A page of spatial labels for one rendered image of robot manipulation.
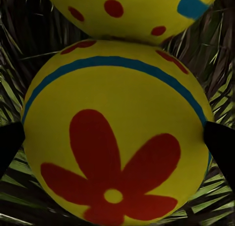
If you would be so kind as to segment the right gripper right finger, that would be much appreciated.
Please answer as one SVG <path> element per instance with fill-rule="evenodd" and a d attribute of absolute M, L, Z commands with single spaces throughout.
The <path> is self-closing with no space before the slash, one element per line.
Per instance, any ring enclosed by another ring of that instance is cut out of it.
<path fill-rule="evenodd" d="M 235 194 L 235 129 L 207 121 L 204 142 Z"/>

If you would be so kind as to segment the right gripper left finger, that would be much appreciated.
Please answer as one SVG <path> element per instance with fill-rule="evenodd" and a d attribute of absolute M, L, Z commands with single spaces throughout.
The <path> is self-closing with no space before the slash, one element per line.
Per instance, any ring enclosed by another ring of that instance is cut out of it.
<path fill-rule="evenodd" d="M 25 140 L 20 121 L 0 125 L 0 179 Z"/>

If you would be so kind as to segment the easter egg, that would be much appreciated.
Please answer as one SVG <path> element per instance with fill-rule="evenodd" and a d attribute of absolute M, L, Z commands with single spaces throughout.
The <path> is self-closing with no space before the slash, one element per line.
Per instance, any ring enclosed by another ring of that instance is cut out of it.
<path fill-rule="evenodd" d="M 215 0 L 50 0 L 91 38 L 158 45 L 190 27 Z"/>
<path fill-rule="evenodd" d="M 192 72 L 157 45 L 81 40 L 33 78 L 22 114 L 27 162 L 63 209 L 100 226 L 145 226 L 198 191 L 214 122 Z"/>

